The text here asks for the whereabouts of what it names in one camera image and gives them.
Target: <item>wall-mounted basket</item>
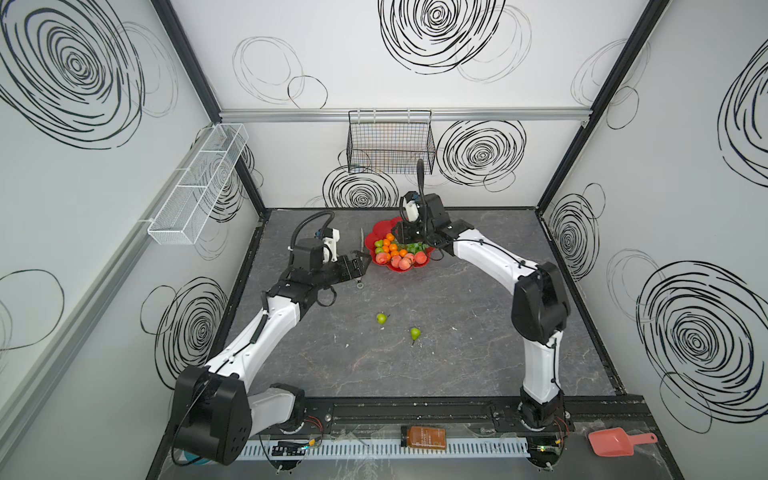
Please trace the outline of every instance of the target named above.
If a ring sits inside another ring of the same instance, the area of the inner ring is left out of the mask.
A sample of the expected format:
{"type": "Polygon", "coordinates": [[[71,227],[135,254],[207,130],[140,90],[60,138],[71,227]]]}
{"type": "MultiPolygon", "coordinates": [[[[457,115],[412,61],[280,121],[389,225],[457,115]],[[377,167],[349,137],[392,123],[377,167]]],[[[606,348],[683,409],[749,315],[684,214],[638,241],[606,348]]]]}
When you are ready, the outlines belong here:
{"type": "Polygon", "coordinates": [[[243,124],[218,124],[147,232],[160,245],[193,245],[248,141],[243,124]]]}
{"type": "Polygon", "coordinates": [[[419,159],[431,174],[436,155],[431,111],[349,111],[346,162],[351,174],[366,170],[415,174],[419,159]]]}

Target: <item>marble surface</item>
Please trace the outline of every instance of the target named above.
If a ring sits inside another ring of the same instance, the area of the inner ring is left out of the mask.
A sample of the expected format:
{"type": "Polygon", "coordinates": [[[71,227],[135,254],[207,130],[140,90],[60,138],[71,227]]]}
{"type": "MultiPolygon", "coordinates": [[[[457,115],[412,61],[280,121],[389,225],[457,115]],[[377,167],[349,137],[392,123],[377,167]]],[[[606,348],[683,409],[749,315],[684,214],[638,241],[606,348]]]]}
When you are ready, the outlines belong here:
{"type": "MultiPolygon", "coordinates": [[[[260,291],[286,267],[293,229],[312,213],[272,212],[227,342],[260,310],[260,291]]],[[[554,263],[532,210],[450,214],[513,253],[554,263]]],[[[395,216],[394,210],[336,211],[331,226],[341,232],[339,254],[360,248],[360,228],[367,234],[374,223],[395,216]]],[[[321,223],[310,223],[300,238],[321,223]]],[[[363,282],[362,290],[354,281],[336,285],[334,305],[313,306],[277,345],[250,393],[283,382],[308,396],[519,395],[525,364],[522,337],[510,320],[511,297],[478,267],[451,256],[407,273],[371,264],[363,282]],[[378,312],[389,315],[383,328],[376,322],[378,312]],[[414,326],[422,336],[412,346],[414,326]]],[[[330,294],[321,293],[320,299],[328,303],[330,294]]],[[[563,337],[560,382],[570,396],[614,394],[575,308],[563,337]]]]}

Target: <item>red scoop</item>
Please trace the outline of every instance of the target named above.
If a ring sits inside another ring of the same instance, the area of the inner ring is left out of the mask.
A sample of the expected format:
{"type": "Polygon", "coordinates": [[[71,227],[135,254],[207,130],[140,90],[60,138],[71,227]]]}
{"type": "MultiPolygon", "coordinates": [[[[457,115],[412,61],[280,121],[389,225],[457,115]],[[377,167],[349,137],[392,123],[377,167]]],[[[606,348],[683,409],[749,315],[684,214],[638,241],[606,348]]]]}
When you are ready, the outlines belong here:
{"type": "Polygon", "coordinates": [[[634,455],[634,446],[644,443],[656,443],[659,439],[654,433],[627,435],[624,429],[608,429],[589,434],[592,449],[601,457],[623,457],[634,455]]]}

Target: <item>black wire basket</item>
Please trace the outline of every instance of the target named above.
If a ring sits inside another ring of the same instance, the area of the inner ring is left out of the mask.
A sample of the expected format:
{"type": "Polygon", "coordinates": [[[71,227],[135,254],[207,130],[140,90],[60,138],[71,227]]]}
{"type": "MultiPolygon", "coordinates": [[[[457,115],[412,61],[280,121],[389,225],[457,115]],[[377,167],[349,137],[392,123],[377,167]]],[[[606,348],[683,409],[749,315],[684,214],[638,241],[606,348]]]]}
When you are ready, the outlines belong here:
{"type": "Polygon", "coordinates": [[[346,162],[351,174],[432,174],[437,149],[429,110],[352,110],[346,139],[346,162]]]}

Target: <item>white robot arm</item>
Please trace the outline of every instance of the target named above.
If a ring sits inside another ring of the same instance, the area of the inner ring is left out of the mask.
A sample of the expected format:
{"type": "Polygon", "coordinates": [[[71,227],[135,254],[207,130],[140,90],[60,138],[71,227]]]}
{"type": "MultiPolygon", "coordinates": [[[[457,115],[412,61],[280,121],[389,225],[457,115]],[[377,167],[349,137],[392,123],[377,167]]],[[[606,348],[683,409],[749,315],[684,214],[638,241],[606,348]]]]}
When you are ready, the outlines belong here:
{"type": "MultiPolygon", "coordinates": [[[[404,221],[392,231],[399,243],[424,241],[442,248],[478,266],[513,295],[511,321],[525,342],[521,420],[531,430],[550,425],[562,407],[558,354],[570,311],[557,267],[518,257],[463,220],[451,222],[435,194],[409,192],[403,201],[404,221]]],[[[319,290],[333,290],[333,284],[365,274],[368,253],[355,252],[352,259],[336,254],[339,233],[328,228],[332,218],[332,212],[320,212],[297,227],[289,266],[262,294],[262,310],[223,352],[205,366],[189,366],[181,373],[170,418],[175,448],[229,465],[252,435],[272,425],[284,432],[301,426],[303,390],[275,384],[255,396],[247,391],[277,343],[318,303],[319,290]],[[322,216],[329,219],[313,239],[296,241],[304,225],[322,216]]]]}

